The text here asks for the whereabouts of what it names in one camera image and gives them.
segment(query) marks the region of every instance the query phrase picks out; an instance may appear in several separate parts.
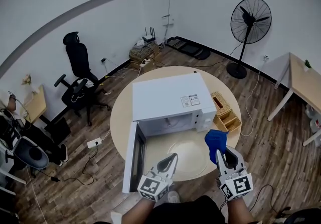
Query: small plant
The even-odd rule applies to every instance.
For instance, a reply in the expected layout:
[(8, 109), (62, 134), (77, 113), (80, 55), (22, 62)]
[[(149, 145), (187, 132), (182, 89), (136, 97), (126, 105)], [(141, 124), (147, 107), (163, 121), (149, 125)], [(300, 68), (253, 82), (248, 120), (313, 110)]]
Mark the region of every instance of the small plant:
[(31, 85), (31, 75), (27, 74), (25, 78), (22, 79), (21, 85)]
[(308, 67), (309, 69), (312, 68), (308, 60), (305, 60), (304, 64), (305, 64), (306, 67)]

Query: fan base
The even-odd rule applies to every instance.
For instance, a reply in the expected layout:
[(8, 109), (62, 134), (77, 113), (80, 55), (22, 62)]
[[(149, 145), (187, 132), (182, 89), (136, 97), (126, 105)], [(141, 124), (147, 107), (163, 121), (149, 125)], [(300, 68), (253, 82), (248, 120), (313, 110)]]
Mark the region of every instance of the fan base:
[(238, 63), (230, 63), (226, 66), (227, 72), (235, 78), (242, 79), (246, 77), (246, 69)]

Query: fan stand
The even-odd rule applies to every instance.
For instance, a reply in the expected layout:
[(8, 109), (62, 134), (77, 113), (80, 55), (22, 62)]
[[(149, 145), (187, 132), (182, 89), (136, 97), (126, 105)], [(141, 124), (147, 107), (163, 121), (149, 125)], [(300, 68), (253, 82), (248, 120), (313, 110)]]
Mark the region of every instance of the fan stand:
[(247, 27), (247, 30), (246, 30), (246, 35), (245, 35), (245, 40), (244, 40), (244, 44), (243, 44), (243, 48), (242, 48), (242, 53), (241, 53), (241, 56), (240, 56), (240, 59), (238, 60), (237, 63), (230, 63), (226, 66), (226, 70), (227, 72), (232, 76), (232, 77), (235, 77), (235, 78), (238, 78), (238, 79), (243, 79), (246, 77), (246, 69), (241, 65), (241, 62), (242, 62), (242, 56), (243, 56), (243, 53), (244, 53), (244, 49), (245, 49), (245, 45), (246, 45), (246, 42), (247, 42), (247, 38), (251, 32), (251, 28), (252, 26), (248, 26)]

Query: microwave label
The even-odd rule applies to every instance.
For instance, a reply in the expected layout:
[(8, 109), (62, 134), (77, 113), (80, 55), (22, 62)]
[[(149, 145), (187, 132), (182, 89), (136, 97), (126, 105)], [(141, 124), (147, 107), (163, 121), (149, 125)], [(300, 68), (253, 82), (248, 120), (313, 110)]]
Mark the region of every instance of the microwave label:
[(189, 107), (200, 104), (197, 94), (181, 97), (183, 107)]

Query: microwave door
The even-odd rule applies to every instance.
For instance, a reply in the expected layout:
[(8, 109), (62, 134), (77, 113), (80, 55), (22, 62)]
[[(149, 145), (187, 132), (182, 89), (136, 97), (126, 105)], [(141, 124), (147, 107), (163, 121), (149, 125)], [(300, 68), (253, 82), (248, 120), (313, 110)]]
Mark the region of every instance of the microwave door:
[(126, 163), (123, 180), (123, 193), (137, 192), (144, 174), (146, 138), (137, 122), (130, 125)]

